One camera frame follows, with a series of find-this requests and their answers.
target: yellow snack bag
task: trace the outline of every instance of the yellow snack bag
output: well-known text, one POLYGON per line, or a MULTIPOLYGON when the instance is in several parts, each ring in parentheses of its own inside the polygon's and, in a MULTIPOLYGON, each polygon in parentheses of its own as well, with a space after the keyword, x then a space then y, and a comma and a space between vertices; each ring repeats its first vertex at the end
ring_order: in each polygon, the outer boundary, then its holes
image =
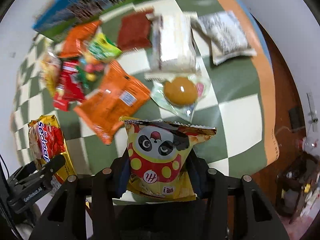
POLYGON ((127 189, 165 200, 196 198, 184 167, 193 145, 209 140, 215 128, 121 117, 128 134, 131 176, 127 189))
POLYGON ((38 170, 55 155, 61 154, 65 157, 65 165, 55 174, 56 180, 52 181, 55 191, 68 176, 75 174, 57 118, 54 115, 41 115, 39 119, 32 120, 28 127, 30 151, 38 170))
POLYGON ((45 41, 45 50, 46 52, 40 62, 40 78, 47 87, 51 97, 54 97, 61 72, 61 61, 53 53, 53 49, 47 41, 45 41))

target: gray snack package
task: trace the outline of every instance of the gray snack package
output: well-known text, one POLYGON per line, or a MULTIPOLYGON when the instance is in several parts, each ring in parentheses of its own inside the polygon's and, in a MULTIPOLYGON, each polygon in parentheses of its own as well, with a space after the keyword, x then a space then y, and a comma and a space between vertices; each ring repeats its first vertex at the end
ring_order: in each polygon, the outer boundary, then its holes
POLYGON ((212 61, 218 65, 228 58, 256 56, 232 11, 221 11, 192 19, 191 25, 211 39, 212 61))

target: food packaging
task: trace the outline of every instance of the food packaging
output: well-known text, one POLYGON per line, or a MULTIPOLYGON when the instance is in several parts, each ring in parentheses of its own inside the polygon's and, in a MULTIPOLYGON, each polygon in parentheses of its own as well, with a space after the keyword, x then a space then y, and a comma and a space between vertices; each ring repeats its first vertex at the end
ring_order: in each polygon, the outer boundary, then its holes
POLYGON ((73 27, 65 39, 63 48, 59 57, 72 58, 82 55, 85 51, 85 41, 90 41, 97 31, 101 21, 89 22, 73 27))
POLYGON ((198 91, 198 98, 191 105, 178 106, 171 103, 164 94, 164 84, 165 82, 172 82, 174 78, 167 79, 164 82, 154 81, 154 86, 152 88, 150 97, 157 103, 161 108, 174 113, 176 116, 186 120, 188 122, 192 121, 196 105, 204 98, 210 90, 211 81, 208 78, 197 76, 195 74, 188 76, 188 79, 193 82, 198 91))
POLYGON ((129 76, 117 61, 109 64, 98 92, 74 108, 105 144, 123 125, 119 117, 134 114, 150 99, 150 90, 135 77, 129 76))
POLYGON ((121 19, 117 46, 122 51, 151 47, 151 22, 146 17, 146 14, 150 13, 153 13, 153 8, 129 14, 121 19))
POLYGON ((196 198, 184 167, 192 147, 209 140, 215 128, 122 117, 128 134, 131 176, 127 189, 170 201, 196 198))
POLYGON ((78 60, 65 61, 62 65, 60 82, 53 99, 53 106, 60 110, 67 111, 71 101, 81 102, 85 99, 80 74, 76 68, 78 65, 78 60))
POLYGON ((63 133, 54 115, 41 115, 39 119, 32 120, 28 127, 30 151, 38 170, 58 154, 65 157, 65 165, 51 182, 54 193, 68 176, 75 174, 63 133))
POLYGON ((79 66, 76 66, 76 70, 78 71, 77 79, 82 83, 83 89, 89 89, 90 87, 89 87, 88 80, 86 78, 86 72, 79 66))
POLYGON ((232 57, 257 55, 232 11, 200 16, 192 19, 192 26, 211 39, 212 61, 215 65, 232 57))
POLYGON ((166 73, 196 73, 196 52, 192 41, 190 15, 159 15, 152 22, 151 70, 147 80, 166 73))
POLYGON ((88 46, 89 55, 86 55, 86 61, 88 63, 110 62, 121 54, 121 50, 118 49, 111 41, 109 41, 103 33, 97 33, 88 46), (92 62, 90 55, 98 60, 98 62, 92 62))
POLYGON ((60 77, 61 61, 48 44, 45 44, 45 53, 40 64, 40 78, 48 89, 50 96, 54 97, 60 77))

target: table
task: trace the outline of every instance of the table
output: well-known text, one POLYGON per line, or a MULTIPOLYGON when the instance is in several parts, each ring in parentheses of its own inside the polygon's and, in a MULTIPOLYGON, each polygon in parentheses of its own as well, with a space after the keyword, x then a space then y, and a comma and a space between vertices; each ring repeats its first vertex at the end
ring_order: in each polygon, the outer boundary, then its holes
MULTIPOLYGON (((209 41, 193 31, 197 62, 203 75, 212 81, 208 96, 202 99, 192 120, 193 124, 214 126, 217 135, 198 144, 194 150, 210 167, 228 176, 253 174, 275 161, 279 149, 274 136, 275 86, 268 51, 256 23, 236 0, 150 0, 127 4, 100 17, 103 33, 116 41, 121 18, 139 8, 153 6, 156 13, 197 12, 198 16, 222 10, 232 10, 239 19, 257 56, 237 57, 219 66, 213 65, 209 41)), ((121 128, 110 146, 104 145, 80 119, 72 103, 69 112, 54 109, 52 98, 39 80, 44 37, 39 35, 30 47, 17 74, 17 92, 11 130, 14 132, 18 159, 21 164, 32 160, 28 144, 28 122, 41 114, 55 114, 68 145, 77 174, 96 174, 121 156, 126 148, 127 135, 121 128)), ((151 49, 140 49, 122 55, 117 60, 130 75, 141 80, 149 89, 143 72, 149 69, 151 49)), ((165 121, 185 121, 165 111, 149 100, 133 117, 165 121)), ((148 199, 126 193, 126 201, 144 202, 148 199)))

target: electrical cord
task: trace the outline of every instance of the electrical cord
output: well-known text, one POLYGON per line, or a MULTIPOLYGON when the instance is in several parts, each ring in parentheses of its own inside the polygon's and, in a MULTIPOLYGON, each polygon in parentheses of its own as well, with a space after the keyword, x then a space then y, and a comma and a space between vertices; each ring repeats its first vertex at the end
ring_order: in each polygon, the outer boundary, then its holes
POLYGON ((19 231, 17 230, 14 222, 12 221, 10 216, 8 215, 8 213, 5 209, 4 203, 2 202, 2 199, 0 198, 0 214, 1 213, 4 217, 4 219, 7 221, 8 227, 11 229, 12 233, 15 235, 17 240, 23 240, 23 238, 21 237, 19 231))
POLYGON ((0 158, 1 158, 2 162, 3 162, 3 165, 4 165, 4 167, 5 167, 6 171, 7 171, 7 175, 8 175, 8 178, 9 178, 10 176, 9 176, 8 167, 7 167, 7 165, 5 164, 5 162, 4 162, 4 160, 3 160, 2 156, 1 156, 1 154, 0 154, 0 158))
POLYGON ((305 128, 305 126, 302 126, 302 127, 296 128, 296 129, 290 129, 290 128, 286 127, 286 126, 282 126, 282 127, 280 127, 280 128, 276 131, 275 135, 277 135, 277 134, 278 134, 279 132, 281 132, 283 129, 287 129, 287 130, 289 130, 290 132, 296 132, 296 131, 299 131, 299 130, 301 130, 301 129, 303 129, 303 128, 305 128))

